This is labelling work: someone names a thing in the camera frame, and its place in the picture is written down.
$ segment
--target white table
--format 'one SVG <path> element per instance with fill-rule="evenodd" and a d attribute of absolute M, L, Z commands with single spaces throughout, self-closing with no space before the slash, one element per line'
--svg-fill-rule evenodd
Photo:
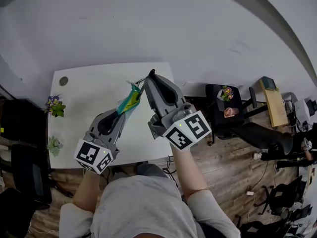
<path fill-rule="evenodd" d="M 173 81 L 168 63 L 142 62 L 87 66 L 56 71 L 53 77 L 51 95 L 61 94 L 66 105 L 64 117 L 49 117 L 48 134 L 57 137 L 64 145 L 59 155 L 50 154 L 51 167 L 56 169 L 81 168 L 73 159 L 78 140 L 85 136 L 94 118 L 113 108 L 117 102 L 128 96 L 131 85 L 145 78 L 154 68 L 156 73 Z M 65 86 L 59 80 L 68 77 Z M 153 139 L 148 121 L 154 115 L 146 93 L 139 106 L 127 121 L 117 141 L 120 150 L 111 165 L 123 165 L 163 158 L 171 155 L 169 142 L 164 138 Z"/>

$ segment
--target gray t-shirt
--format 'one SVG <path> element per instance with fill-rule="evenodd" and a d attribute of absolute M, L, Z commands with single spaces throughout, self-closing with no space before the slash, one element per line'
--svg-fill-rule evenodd
<path fill-rule="evenodd" d="M 79 238 L 91 232 L 92 238 L 133 238 L 142 233 L 164 238 L 205 238 L 197 222 L 214 227 L 227 238 L 240 237 L 209 190 L 194 193 L 186 205 L 174 181 L 133 176 L 111 182 L 95 214 L 74 204 L 63 205 L 59 237 Z"/>

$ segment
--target black cable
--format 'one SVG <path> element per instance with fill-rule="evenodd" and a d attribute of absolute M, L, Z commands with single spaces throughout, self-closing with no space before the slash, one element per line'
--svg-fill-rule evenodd
<path fill-rule="evenodd" d="M 177 182 L 176 182 L 176 180 L 174 179 L 174 176 L 172 175 L 173 173 L 176 172 L 176 169 L 175 169 L 173 172 L 171 172 L 171 171 L 169 170 L 170 163 L 171 163 L 171 162 L 174 162 L 174 160 L 172 160 L 172 161 L 170 160 L 170 157 L 171 157 L 171 156 L 169 156 L 169 157 L 168 157 L 168 161 L 166 161 L 166 168 L 162 168 L 162 171 L 163 171 L 165 174 L 168 174 L 168 175 L 169 175 L 169 178 L 172 179 L 172 180 L 175 182 L 176 187 L 178 188 Z"/>
<path fill-rule="evenodd" d="M 109 184 L 109 176 L 110 176 L 111 170 L 110 170 L 110 168 L 109 168 L 109 167 L 107 167 L 106 169 L 108 169 L 108 170 L 109 170 L 108 175 L 107 175 L 107 177 L 105 177 L 105 176 L 102 174 L 102 177 L 106 179 L 106 181 L 107 181 L 107 185 L 108 185 L 108 184 Z"/>
<path fill-rule="evenodd" d="M 261 179 L 260 179 L 250 190 L 247 190 L 247 191 L 252 191 L 252 189 L 253 189 L 255 186 L 257 186 L 257 184 L 262 180 L 262 178 L 264 177 L 264 175 L 265 175 L 265 173 L 266 173 L 267 165 L 268 165 L 268 161 L 267 161 L 267 163 L 266 163 L 266 168 L 265 168 L 265 170 L 264 170 L 264 173 L 263 173 L 263 176 L 261 177 Z"/>
<path fill-rule="evenodd" d="M 139 87 L 140 83 L 141 83 L 142 81 L 144 81 L 144 80 L 145 80 L 145 78 L 142 78 L 142 79 L 140 79 L 139 81 L 137 81 L 135 84 L 138 85 L 138 87 Z"/>

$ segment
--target round hole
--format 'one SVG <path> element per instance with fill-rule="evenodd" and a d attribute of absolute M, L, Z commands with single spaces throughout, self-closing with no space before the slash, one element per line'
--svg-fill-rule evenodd
<path fill-rule="evenodd" d="M 60 86 L 64 86 L 68 83 L 68 77 L 62 77 L 60 80 L 59 80 L 59 85 Z"/>

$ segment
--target potted plant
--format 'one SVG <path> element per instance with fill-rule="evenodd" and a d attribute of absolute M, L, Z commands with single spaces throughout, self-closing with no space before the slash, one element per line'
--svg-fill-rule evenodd
<path fill-rule="evenodd" d="M 49 96 L 44 113 L 48 112 L 54 117 L 64 117 L 64 109 L 66 108 L 66 105 L 63 105 L 63 102 L 59 100 L 59 95 Z"/>
<path fill-rule="evenodd" d="M 230 101 L 233 98 L 232 89 L 224 85 L 222 89 L 218 92 L 217 98 L 222 101 Z"/>
<path fill-rule="evenodd" d="M 59 142 L 59 140 L 52 136 L 49 137 L 48 150 L 53 154 L 54 157 L 59 155 L 60 149 L 63 148 L 63 145 Z"/>

